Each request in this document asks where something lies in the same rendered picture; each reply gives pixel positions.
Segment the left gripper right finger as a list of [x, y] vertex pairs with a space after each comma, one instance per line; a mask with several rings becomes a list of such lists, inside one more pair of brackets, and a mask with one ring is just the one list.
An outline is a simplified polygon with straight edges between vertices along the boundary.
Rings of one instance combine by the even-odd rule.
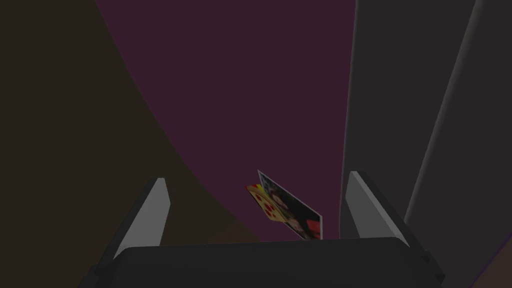
[[365, 172], [349, 173], [345, 202], [360, 238], [398, 238], [425, 262], [432, 261], [430, 253], [423, 248], [398, 212]]

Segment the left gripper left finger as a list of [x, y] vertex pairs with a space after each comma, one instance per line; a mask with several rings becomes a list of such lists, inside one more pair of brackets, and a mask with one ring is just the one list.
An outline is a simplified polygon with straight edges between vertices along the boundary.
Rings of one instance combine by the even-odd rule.
[[95, 270], [105, 270], [127, 248], [161, 245], [170, 206], [165, 179], [150, 179], [117, 228]]

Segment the dark grey door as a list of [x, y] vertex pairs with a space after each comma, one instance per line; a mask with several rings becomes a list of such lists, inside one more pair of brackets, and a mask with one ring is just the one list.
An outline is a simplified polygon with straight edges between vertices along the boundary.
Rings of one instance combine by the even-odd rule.
[[362, 171], [476, 288], [512, 235], [512, 0], [355, 0], [342, 171], [342, 239]]

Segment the colourful wall picture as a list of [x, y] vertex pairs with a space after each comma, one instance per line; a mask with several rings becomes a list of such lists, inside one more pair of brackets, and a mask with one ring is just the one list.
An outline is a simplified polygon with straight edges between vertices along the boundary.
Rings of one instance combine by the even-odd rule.
[[271, 221], [289, 227], [303, 240], [323, 239], [322, 216], [276, 181], [258, 171], [259, 184], [245, 189]]

